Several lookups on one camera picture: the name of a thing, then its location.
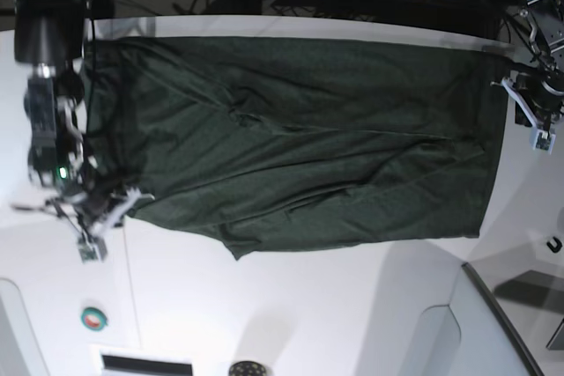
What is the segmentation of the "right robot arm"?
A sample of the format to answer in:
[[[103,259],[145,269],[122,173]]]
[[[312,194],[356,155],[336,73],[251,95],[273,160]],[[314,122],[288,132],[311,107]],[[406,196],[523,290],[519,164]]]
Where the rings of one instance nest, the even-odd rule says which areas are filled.
[[[91,162],[88,136],[76,109],[85,97],[74,63],[85,56],[85,25],[98,0],[14,0],[14,57],[28,65],[24,98],[31,124],[30,180],[56,192],[50,205],[70,205],[83,225],[93,225],[115,205],[115,183]]]

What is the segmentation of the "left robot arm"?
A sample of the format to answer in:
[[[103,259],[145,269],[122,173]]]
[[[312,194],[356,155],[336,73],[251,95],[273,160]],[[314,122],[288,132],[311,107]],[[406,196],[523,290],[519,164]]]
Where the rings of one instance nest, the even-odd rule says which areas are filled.
[[[543,129],[563,121],[563,0],[509,0],[517,8],[521,25],[509,21],[538,63],[531,73],[517,78],[518,94]]]

